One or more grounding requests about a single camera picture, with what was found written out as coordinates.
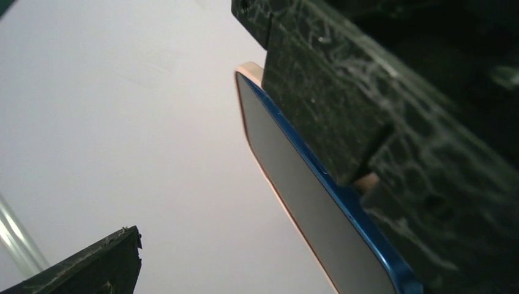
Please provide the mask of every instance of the beige border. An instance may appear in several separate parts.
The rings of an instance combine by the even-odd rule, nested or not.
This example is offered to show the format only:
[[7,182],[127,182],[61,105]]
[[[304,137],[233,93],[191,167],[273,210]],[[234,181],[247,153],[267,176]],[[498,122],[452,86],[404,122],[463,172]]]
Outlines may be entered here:
[[254,62],[247,62],[247,63],[244,63],[244,64],[240,65],[239,67],[237,67],[234,70],[234,81],[235,81],[235,85],[236,85],[236,92],[238,93],[238,103],[240,105],[240,112],[241,112],[241,115],[242,115],[243,127],[244,127],[245,137],[247,138],[248,147],[249,147],[250,152],[252,153],[252,156],[256,159],[256,163],[258,164],[259,169],[263,173],[263,176],[265,177],[267,182],[270,184],[271,189],[274,192],[274,195],[276,195],[277,200],[281,204],[281,207],[285,210],[286,215],[288,216],[288,218],[290,219],[290,221],[292,222],[292,224],[296,228],[297,232],[299,233],[299,236],[301,236],[301,238],[305,241],[305,244],[311,250],[312,255],[316,259],[317,264],[319,265],[319,267],[322,269],[324,275],[326,276],[326,279],[328,280],[328,282],[332,286],[334,292],[336,294],[338,294],[338,290],[335,287],[335,285],[332,282],[332,280],[330,279],[330,277],[328,276],[328,273],[324,269],[323,264],[321,263],[319,258],[315,255],[315,252],[314,252],[313,248],[308,243],[308,240],[305,238],[304,234],[301,232],[301,229],[299,228],[299,226],[297,225],[296,221],[294,220],[294,217],[290,214],[290,212],[286,208],[286,205],[283,202],[283,200],[281,199],[281,197],[279,197],[279,193],[277,192],[276,188],[272,184],[272,181],[269,179],[267,174],[265,174],[265,171],[263,170],[263,167],[261,166],[260,162],[258,162],[258,159],[256,158],[256,156],[254,154],[254,151],[252,151],[252,148],[250,146],[250,142],[248,140],[247,128],[245,126],[245,116],[244,116],[244,113],[243,113],[243,108],[242,108],[241,99],[240,99],[240,89],[238,87],[238,82],[237,82],[237,75],[238,74],[242,74],[243,76],[245,76],[246,78],[251,80],[254,84],[256,84],[257,86],[261,87],[261,80],[263,79],[263,69],[259,65],[254,63]]

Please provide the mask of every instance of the white wall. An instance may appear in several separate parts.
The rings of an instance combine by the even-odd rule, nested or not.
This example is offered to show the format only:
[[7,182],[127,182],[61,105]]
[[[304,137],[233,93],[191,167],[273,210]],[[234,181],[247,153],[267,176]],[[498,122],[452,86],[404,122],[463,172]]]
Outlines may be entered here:
[[332,293],[247,149],[233,69],[265,52],[230,4],[19,0],[0,21],[0,191],[50,263],[137,225],[136,293]]

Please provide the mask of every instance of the silver metal bar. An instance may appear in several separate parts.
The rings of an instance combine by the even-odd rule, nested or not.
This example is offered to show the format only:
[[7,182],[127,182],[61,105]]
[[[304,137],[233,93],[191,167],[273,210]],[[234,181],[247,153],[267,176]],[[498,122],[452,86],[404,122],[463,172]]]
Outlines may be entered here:
[[2,194],[0,194],[0,239],[26,278],[49,268],[49,263],[20,224]]

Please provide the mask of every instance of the smartphone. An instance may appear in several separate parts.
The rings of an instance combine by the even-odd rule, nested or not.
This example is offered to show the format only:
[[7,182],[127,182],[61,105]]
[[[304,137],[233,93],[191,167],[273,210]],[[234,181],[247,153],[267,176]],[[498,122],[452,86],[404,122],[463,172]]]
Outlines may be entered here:
[[422,284],[360,206],[327,175],[261,89],[253,62],[235,71],[250,150],[288,217],[340,294],[421,294]]

